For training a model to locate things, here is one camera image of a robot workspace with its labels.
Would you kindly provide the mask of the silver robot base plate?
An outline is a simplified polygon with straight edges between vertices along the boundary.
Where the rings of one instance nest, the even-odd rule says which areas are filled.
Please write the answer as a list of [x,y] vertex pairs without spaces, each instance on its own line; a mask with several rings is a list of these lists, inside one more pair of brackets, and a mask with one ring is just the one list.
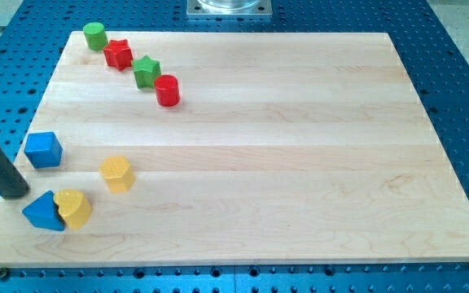
[[213,15],[272,15],[270,0],[187,0],[186,14],[190,16]]

